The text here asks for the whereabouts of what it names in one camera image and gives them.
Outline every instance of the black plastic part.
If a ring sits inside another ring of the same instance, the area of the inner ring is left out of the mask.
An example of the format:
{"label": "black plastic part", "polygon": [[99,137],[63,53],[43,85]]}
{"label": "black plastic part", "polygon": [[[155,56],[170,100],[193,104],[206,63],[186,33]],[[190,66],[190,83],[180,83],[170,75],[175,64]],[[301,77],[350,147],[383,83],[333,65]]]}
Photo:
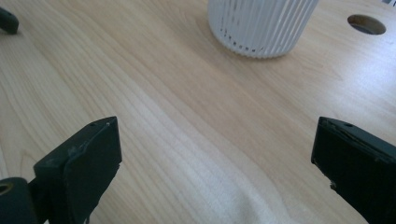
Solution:
{"label": "black plastic part", "polygon": [[0,181],[0,223],[37,223],[29,188],[23,178]]}
{"label": "black plastic part", "polygon": [[17,17],[0,7],[0,29],[3,29],[11,35],[18,32],[20,22]]}
{"label": "black plastic part", "polygon": [[39,161],[35,165],[35,181],[49,191],[49,223],[84,223],[116,175],[120,162],[115,117],[85,126]]}
{"label": "black plastic part", "polygon": [[311,161],[369,223],[396,223],[396,147],[349,123],[319,118]]}
{"label": "black plastic part", "polygon": [[35,207],[35,216],[38,223],[44,223],[53,213],[50,204],[50,190],[44,183],[39,183],[35,178],[29,183],[29,190],[32,196],[33,206]]}

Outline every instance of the wood grain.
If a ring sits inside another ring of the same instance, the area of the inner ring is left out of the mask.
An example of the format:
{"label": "wood grain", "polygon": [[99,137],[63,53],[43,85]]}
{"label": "wood grain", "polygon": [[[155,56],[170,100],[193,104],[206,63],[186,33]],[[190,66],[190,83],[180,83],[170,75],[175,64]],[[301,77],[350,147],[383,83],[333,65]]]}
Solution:
{"label": "wood grain", "polygon": [[[92,223],[365,223],[310,163],[319,116],[396,145],[395,8],[322,0],[296,48],[233,54],[207,1],[3,0],[0,178],[117,116],[123,163]],[[352,29],[373,16],[383,35]]]}

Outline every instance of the white slotted cup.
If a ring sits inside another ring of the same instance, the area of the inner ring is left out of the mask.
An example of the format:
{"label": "white slotted cup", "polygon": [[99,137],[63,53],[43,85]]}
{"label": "white slotted cup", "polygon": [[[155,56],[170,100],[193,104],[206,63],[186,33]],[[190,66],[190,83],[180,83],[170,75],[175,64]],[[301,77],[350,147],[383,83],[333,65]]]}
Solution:
{"label": "white slotted cup", "polygon": [[227,49],[254,57],[286,54],[297,43],[318,0],[209,0],[210,28]]}

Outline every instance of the circular hole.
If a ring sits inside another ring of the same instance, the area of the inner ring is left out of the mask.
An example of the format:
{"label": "circular hole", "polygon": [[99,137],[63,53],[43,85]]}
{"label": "circular hole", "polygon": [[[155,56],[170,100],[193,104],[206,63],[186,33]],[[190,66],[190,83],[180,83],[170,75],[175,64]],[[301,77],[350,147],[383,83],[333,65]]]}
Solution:
{"label": "circular hole", "polygon": [[369,16],[352,15],[347,18],[347,22],[356,30],[367,35],[382,35],[387,31],[381,21]]}
{"label": "circular hole", "polygon": [[0,196],[8,193],[12,189],[12,183],[0,184]]}

